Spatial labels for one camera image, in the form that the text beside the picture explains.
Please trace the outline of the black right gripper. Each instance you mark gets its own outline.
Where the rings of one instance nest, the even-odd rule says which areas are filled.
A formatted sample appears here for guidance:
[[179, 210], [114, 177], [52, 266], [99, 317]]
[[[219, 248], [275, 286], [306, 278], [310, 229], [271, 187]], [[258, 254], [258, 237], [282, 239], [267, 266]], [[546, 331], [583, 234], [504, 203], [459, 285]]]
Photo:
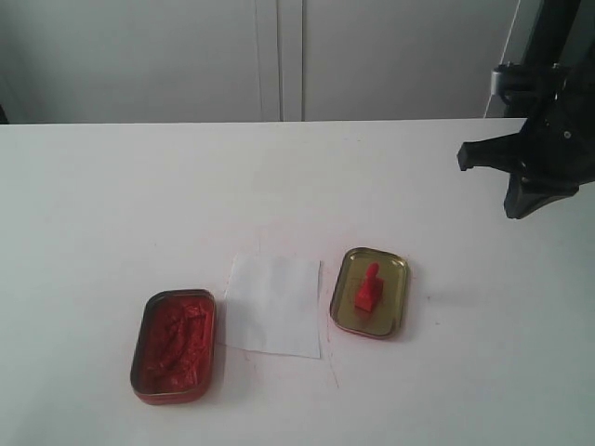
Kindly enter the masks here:
[[522, 169], [509, 175], [504, 210], [510, 219], [574, 196], [594, 180], [594, 61], [578, 62], [562, 88], [536, 101], [522, 134], [466, 141], [456, 158], [461, 171]]

